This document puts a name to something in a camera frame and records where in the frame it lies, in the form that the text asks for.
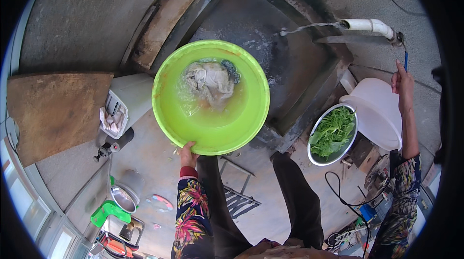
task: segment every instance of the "green plastic stool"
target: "green plastic stool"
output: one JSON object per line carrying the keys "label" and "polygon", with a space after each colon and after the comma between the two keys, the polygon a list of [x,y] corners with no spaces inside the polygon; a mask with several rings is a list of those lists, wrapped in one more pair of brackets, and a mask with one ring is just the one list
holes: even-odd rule
{"label": "green plastic stool", "polygon": [[104,201],[101,206],[90,217],[90,221],[97,227],[103,226],[109,215],[116,216],[119,220],[130,223],[131,216],[119,207],[114,201]]}

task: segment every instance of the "wet cloth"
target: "wet cloth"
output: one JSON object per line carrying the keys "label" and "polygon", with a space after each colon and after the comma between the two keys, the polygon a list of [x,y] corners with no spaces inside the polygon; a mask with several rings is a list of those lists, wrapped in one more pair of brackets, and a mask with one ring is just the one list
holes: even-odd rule
{"label": "wet cloth", "polygon": [[217,62],[190,64],[185,71],[185,80],[192,94],[222,112],[233,95],[234,80],[225,67]]}
{"label": "wet cloth", "polygon": [[100,122],[103,125],[103,129],[110,130],[113,132],[114,136],[117,136],[123,127],[125,113],[126,109],[121,106],[116,114],[111,116],[108,114],[105,107],[101,107]]}

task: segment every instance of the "red object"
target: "red object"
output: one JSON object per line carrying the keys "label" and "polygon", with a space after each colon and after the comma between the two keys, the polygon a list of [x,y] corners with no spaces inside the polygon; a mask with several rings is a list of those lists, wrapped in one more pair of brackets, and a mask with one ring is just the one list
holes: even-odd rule
{"label": "red object", "polygon": [[[117,252],[121,255],[124,255],[124,246],[121,242],[118,242],[116,240],[111,240],[110,242],[108,242],[106,247],[111,249],[113,252]],[[126,250],[127,250],[127,257],[133,258],[134,256],[132,255],[132,250],[129,249],[129,247],[127,246],[126,246]]]}
{"label": "red object", "polygon": [[198,178],[198,172],[191,166],[183,166],[181,168],[181,177],[183,176],[194,176]]}
{"label": "red object", "polygon": [[160,196],[159,194],[154,194],[153,197],[154,199],[156,200],[159,200],[160,202],[163,202],[165,205],[166,205],[166,208],[171,211],[174,209],[173,205],[171,204],[170,201],[168,201],[166,198],[163,198],[162,196]]}

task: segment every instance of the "green plastic basin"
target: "green plastic basin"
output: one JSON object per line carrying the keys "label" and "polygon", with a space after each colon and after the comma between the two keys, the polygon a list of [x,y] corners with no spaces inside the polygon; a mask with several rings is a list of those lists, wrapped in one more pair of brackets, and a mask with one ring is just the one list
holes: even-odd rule
{"label": "green plastic basin", "polygon": [[[211,57],[231,61],[240,83],[223,113],[190,115],[179,98],[179,77],[191,63]],[[192,152],[221,155],[244,146],[261,129],[269,111],[269,86],[263,69],[246,50],[230,42],[203,40],[180,47],[164,61],[154,79],[152,104],[159,127],[177,146],[192,140]]]}

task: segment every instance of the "dark trousers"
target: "dark trousers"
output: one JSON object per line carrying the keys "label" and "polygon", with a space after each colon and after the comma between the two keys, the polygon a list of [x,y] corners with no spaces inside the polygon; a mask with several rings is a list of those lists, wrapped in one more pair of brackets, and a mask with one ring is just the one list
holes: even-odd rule
{"label": "dark trousers", "polygon": [[[302,240],[306,248],[312,246],[321,249],[324,235],[319,197],[289,155],[275,153],[272,158],[274,172],[290,217],[289,238]],[[214,254],[216,257],[234,258],[252,245],[237,228],[227,209],[218,158],[200,156],[197,159],[197,171],[208,197],[210,222],[214,233]]]}

